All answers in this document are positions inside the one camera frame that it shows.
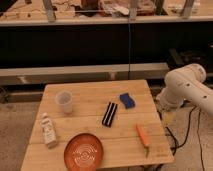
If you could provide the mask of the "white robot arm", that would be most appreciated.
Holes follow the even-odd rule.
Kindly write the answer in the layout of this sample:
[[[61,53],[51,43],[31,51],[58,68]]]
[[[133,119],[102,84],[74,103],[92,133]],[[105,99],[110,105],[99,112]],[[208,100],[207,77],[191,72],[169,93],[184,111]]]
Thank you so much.
[[[205,79],[206,71],[197,63],[169,71],[164,78],[165,87],[157,95],[160,106],[169,111],[188,100],[213,116],[213,90],[203,84]]]

